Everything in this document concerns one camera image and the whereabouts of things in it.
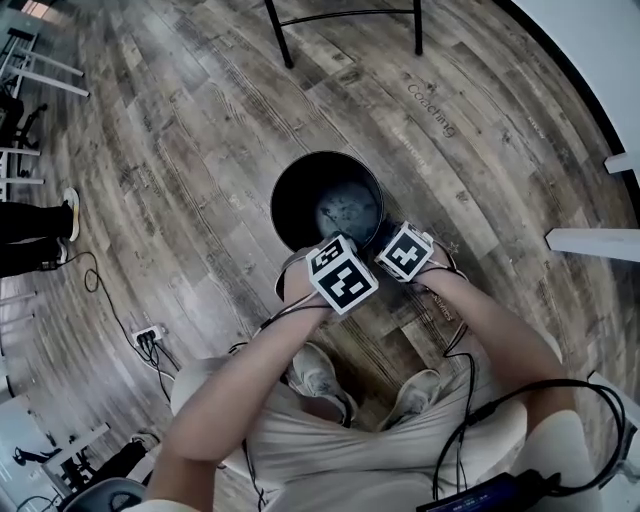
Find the person's left hand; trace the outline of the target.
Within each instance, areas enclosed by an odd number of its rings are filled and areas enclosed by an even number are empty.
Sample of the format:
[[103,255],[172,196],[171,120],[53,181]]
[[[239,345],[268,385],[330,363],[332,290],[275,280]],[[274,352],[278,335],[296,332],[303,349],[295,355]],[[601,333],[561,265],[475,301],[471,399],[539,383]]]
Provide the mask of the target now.
[[289,306],[294,303],[323,304],[323,299],[311,284],[308,265],[305,258],[291,263],[284,272],[283,302]]

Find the white table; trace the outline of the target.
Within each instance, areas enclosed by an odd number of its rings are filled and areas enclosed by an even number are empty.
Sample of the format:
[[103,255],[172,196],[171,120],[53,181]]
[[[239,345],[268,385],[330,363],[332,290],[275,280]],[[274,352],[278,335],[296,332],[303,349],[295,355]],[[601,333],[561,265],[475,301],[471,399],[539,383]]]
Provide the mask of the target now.
[[0,86],[7,85],[10,95],[16,98],[24,79],[88,98],[90,92],[71,83],[34,71],[37,63],[44,64],[75,77],[83,78],[85,73],[62,62],[34,51],[37,34],[28,33],[14,27],[7,30],[8,40],[0,50]]
[[544,282],[573,377],[598,372],[620,387],[634,386],[640,340],[640,224],[620,174],[589,157],[569,158],[543,171]]

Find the black round bin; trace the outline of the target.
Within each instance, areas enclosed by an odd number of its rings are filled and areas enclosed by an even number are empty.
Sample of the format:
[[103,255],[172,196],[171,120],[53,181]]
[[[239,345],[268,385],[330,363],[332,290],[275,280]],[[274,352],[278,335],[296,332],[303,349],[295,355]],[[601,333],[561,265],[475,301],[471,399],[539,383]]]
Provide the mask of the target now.
[[336,235],[362,250],[385,216],[376,177],[356,158],[335,151],[312,152],[291,163],[274,185],[270,210],[276,234],[292,251]]

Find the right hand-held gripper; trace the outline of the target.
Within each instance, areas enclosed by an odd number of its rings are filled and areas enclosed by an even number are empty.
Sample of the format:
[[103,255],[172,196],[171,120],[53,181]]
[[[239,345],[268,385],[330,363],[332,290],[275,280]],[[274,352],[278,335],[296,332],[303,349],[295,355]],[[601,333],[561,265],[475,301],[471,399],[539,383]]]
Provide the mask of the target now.
[[434,253],[434,240],[405,221],[385,243],[375,262],[399,282],[410,282]]

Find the person's left light shoe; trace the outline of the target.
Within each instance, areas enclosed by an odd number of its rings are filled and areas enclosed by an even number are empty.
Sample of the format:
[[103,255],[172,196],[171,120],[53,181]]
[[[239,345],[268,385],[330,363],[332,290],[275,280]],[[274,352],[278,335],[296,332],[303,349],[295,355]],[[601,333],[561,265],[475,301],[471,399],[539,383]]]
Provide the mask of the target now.
[[316,344],[306,342],[286,371],[289,386],[307,398],[321,398],[337,407],[340,424],[349,428],[357,414],[355,400],[339,384],[329,356]]

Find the black folding chair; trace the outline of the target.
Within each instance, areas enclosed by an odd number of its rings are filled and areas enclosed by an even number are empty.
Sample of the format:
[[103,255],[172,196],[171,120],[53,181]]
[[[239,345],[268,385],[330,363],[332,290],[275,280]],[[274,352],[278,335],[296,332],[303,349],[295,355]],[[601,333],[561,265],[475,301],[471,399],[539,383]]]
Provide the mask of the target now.
[[327,19],[345,18],[345,17],[392,15],[392,14],[410,15],[413,19],[413,26],[414,26],[414,53],[417,56],[421,56],[423,54],[422,0],[412,0],[412,7],[410,9],[382,8],[382,9],[361,9],[361,10],[350,10],[350,11],[327,12],[327,13],[316,14],[311,16],[291,18],[284,21],[280,19],[277,13],[274,0],[263,0],[263,2],[266,7],[267,14],[271,22],[274,35],[276,37],[276,41],[278,43],[278,46],[281,52],[282,60],[287,69],[294,68],[294,61],[291,57],[289,47],[284,35],[284,31],[283,31],[284,27],[298,25],[298,24],[306,24],[310,22],[327,20]]

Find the person's light shoe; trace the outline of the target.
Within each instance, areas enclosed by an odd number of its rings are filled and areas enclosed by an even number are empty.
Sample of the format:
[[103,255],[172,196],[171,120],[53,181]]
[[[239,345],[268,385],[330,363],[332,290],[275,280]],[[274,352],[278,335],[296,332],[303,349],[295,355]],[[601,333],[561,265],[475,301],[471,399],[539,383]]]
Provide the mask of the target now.
[[440,389],[441,377],[436,370],[425,369],[416,373],[403,384],[391,412],[377,430],[389,430],[425,413],[435,403]]
[[355,400],[339,384],[329,356],[316,344],[306,342],[286,371],[289,386],[307,398],[321,398],[337,407],[340,424],[349,428],[357,414]]

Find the person's left forearm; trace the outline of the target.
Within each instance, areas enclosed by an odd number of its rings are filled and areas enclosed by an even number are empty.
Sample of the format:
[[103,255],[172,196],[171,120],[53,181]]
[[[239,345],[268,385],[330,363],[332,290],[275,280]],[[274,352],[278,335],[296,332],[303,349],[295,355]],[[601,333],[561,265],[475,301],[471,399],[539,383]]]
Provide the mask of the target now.
[[163,451],[196,462],[223,461],[246,438],[280,376],[329,314],[319,298],[276,314],[189,398]]

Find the person's right hand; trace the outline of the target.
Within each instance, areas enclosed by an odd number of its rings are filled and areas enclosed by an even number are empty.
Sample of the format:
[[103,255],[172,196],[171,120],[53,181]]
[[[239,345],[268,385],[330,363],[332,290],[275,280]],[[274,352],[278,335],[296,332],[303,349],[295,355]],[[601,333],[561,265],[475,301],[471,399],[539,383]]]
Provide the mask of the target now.
[[433,258],[428,259],[423,268],[419,270],[413,278],[413,281],[428,287],[428,283],[431,282],[435,276],[440,275],[453,275],[467,279],[467,277],[458,269],[455,261],[448,255],[445,255],[444,261],[439,261]]

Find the white desk with legs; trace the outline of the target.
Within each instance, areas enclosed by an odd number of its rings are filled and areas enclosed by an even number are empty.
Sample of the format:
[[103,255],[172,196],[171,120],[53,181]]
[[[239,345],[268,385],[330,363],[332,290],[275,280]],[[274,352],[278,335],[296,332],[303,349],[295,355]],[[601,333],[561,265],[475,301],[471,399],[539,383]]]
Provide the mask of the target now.
[[43,185],[45,183],[44,179],[9,177],[8,176],[8,155],[9,154],[39,157],[41,155],[41,152],[39,150],[24,149],[24,148],[0,147],[0,185],[2,186],[7,184]]

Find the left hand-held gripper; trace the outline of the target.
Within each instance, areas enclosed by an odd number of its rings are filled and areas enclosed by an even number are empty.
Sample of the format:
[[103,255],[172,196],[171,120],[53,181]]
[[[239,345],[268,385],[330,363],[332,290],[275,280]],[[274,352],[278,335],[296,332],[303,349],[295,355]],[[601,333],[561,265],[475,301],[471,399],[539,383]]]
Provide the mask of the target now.
[[361,260],[350,237],[334,237],[306,255],[310,282],[339,315],[373,295],[379,283]]

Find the person's right light shoe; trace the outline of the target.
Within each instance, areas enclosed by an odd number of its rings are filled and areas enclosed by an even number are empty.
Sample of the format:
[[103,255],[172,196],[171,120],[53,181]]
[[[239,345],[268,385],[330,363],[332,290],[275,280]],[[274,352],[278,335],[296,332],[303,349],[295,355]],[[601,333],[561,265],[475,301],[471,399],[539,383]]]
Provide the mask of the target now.
[[425,369],[416,373],[403,384],[391,412],[377,430],[389,430],[425,413],[435,403],[440,389],[441,377],[436,370]]

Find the white power strip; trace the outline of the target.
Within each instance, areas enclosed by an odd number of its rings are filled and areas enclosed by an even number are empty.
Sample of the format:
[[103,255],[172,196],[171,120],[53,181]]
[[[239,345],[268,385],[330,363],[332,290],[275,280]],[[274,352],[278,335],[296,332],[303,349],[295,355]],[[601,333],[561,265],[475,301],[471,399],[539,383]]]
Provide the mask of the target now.
[[132,334],[132,340],[136,347],[146,348],[157,344],[166,337],[167,330],[161,325],[152,325],[136,331]]

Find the black chest device with screen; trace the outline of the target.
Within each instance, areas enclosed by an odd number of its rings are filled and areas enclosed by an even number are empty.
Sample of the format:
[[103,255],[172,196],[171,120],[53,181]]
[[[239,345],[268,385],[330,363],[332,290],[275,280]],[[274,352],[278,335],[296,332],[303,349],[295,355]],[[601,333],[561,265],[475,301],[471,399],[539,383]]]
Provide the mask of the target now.
[[526,512],[561,480],[527,470],[518,476],[502,473],[475,487],[416,508],[416,512]]

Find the person's right forearm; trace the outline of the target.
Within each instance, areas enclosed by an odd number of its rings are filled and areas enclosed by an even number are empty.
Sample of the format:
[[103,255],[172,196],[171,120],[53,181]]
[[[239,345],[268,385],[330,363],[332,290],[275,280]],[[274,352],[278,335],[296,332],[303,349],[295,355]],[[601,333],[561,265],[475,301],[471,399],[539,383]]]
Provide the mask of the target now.
[[[503,392],[567,376],[555,351],[534,328],[467,280],[440,275],[427,288],[449,302],[471,328]],[[561,419],[574,424],[578,419],[574,394],[567,389],[532,391],[521,395],[519,404],[503,407],[496,414],[497,421],[506,423],[512,415],[526,418],[528,432],[541,423]]]

